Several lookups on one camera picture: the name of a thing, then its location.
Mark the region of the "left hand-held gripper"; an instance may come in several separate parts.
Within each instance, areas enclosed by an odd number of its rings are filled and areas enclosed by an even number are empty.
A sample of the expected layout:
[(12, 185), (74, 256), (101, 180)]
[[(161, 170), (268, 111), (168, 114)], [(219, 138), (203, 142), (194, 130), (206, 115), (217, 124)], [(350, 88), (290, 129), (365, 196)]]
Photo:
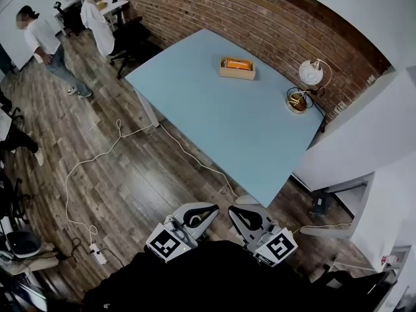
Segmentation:
[(186, 203), (166, 216), (146, 240), (146, 246), (165, 263), (198, 247), (216, 218), (219, 206), (208, 202)]

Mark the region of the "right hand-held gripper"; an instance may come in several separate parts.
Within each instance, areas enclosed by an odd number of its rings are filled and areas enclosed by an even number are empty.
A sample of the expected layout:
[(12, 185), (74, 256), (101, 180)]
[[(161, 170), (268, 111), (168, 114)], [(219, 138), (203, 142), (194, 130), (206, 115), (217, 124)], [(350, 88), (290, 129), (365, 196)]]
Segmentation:
[(298, 247), (292, 232), (280, 227), (260, 206), (232, 205), (229, 207), (229, 217), (243, 238), (244, 248), (259, 262), (270, 267), (280, 264)]

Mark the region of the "wooden tray box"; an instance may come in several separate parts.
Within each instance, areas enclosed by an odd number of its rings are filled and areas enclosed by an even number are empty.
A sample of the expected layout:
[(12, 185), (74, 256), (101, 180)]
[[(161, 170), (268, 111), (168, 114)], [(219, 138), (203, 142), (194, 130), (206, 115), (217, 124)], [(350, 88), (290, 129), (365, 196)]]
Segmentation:
[(253, 81), (255, 79), (255, 64), (253, 61), (251, 62), (251, 71), (246, 70), (238, 70), (238, 69), (230, 69), (224, 67), (224, 59), (227, 57), (222, 57), (220, 60), (220, 67), (219, 67), (219, 76), (221, 77), (230, 77), (230, 78), (236, 78), (236, 79), (245, 79), (249, 81)]

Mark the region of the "orange tissue pack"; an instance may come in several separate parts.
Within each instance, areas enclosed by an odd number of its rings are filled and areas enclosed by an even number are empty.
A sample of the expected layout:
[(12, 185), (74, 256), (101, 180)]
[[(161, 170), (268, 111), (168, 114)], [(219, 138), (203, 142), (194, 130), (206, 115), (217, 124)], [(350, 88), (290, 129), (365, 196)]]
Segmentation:
[(251, 71), (251, 62), (249, 60), (241, 60), (235, 58), (225, 58), (224, 67), (230, 69), (246, 70)]

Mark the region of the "person's black clothed torso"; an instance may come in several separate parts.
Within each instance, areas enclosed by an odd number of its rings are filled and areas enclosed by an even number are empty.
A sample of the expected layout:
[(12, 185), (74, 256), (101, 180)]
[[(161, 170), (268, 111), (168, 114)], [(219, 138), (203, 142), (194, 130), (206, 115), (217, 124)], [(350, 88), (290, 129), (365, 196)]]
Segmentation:
[(83, 303), (110, 312), (374, 312), (381, 278), (339, 271), (310, 281), (287, 263), (268, 266), (221, 240), (169, 262), (145, 249), (89, 290)]

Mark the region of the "light blue table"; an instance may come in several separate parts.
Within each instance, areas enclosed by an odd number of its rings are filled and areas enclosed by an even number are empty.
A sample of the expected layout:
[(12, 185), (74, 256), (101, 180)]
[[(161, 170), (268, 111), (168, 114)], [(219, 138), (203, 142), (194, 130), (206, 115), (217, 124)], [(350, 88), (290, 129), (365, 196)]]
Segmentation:
[[(253, 81), (219, 76), (222, 57), (255, 64)], [(148, 115), (159, 111), (264, 206), (296, 170), (321, 125), (286, 104), (292, 83), (233, 42), (202, 29), (126, 77)]]

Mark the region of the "white power strip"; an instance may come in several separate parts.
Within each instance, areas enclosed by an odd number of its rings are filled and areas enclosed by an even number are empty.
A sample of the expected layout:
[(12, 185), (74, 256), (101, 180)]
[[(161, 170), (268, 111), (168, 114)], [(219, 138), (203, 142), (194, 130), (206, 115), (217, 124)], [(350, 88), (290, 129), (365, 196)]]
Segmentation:
[(101, 253), (101, 250), (96, 243), (90, 245), (90, 255), (93, 255), (100, 265), (105, 265), (107, 263), (106, 257)]

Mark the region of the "gold globe shade table lamp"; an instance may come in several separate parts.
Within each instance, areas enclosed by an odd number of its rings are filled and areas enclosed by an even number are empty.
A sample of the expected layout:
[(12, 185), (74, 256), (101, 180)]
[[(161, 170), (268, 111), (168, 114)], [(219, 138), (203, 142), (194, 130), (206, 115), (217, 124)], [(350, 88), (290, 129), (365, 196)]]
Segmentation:
[(314, 97), (324, 95), (333, 78), (333, 70), (319, 58), (305, 60), (298, 69), (298, 78), (304, 88), (294, 86), (287, 90), (286, 104), (294, 113), (301, 114), (316, 105)]

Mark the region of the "black office chair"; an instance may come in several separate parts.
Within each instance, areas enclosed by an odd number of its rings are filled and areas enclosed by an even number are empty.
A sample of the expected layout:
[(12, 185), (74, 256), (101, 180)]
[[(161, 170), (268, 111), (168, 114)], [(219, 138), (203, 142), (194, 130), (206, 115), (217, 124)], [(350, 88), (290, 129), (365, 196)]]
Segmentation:
[(82, 3), (78, 1), (71, 6), (63, 8), (62, 3), (57, 1), (53, 6), (63, 21), (64, 30), (68, 30), (68, 35), (74, 34), (79, 36), (79, 33), (85, 28), (81, 21), (81, 5)]
[(122, 78), (122, 70), (130, 60), (144, 63), (163, 49), (149, 40), (151, 33), (142, 24), (143, 17), (139, 16), (126, 23), (121, 23), (113, 32), (114, 49), (109, 54), (110, 65), (114, 65), (115, 60), (122, 59), (122, 65), (116, 75), (117, 79)]

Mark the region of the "white coat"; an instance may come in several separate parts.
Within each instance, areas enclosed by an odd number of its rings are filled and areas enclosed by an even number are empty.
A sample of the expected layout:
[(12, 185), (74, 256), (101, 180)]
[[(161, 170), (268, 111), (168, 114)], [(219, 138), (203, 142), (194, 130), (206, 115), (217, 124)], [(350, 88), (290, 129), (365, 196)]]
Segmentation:
[(99, 53), (103, 57), (109, 56), (114, 50), (115, 38), (96, 2), (85, 0), (80, 15), (83, 25), (92, 31)]

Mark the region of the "small white desk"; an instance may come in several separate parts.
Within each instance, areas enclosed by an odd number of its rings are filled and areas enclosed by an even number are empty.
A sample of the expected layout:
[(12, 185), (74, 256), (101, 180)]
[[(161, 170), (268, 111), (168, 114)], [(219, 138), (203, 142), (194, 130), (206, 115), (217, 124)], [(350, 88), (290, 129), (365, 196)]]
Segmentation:
[(111, 3), (112, 0), (101, 0), (108, 3), (107, 7), (100, 10), (101, 15), (105, 18), (110, 30), (114, 32), (118, 19), (121, 19), (121, 23), (125, 22), (124, 12), (129, 8), (129, 1), (118, 0), (116, 3)]

